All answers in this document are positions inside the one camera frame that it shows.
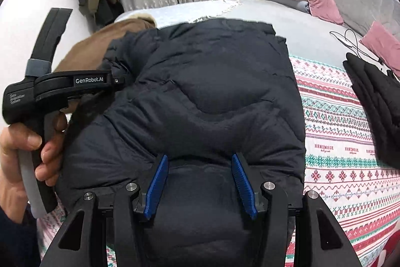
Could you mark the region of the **person's left hand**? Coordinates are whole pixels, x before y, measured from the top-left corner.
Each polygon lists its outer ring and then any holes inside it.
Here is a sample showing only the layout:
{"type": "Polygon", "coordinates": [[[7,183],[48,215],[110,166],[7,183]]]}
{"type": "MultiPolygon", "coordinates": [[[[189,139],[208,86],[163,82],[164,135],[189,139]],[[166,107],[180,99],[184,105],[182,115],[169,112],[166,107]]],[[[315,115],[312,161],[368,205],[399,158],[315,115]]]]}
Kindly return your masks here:
{"type": "Polygon", "coordinates": [[[52,137],[46,142],[22,123],[9,125],[1,132],[1,209],[12,222],[22,223],[29,201],[23,182],[24,160],[31,157],[30,152],[40,150],[35,177],[54,186],[60,175],[67,126],[66,115],[58,112],[53,120],[52,137]]]}

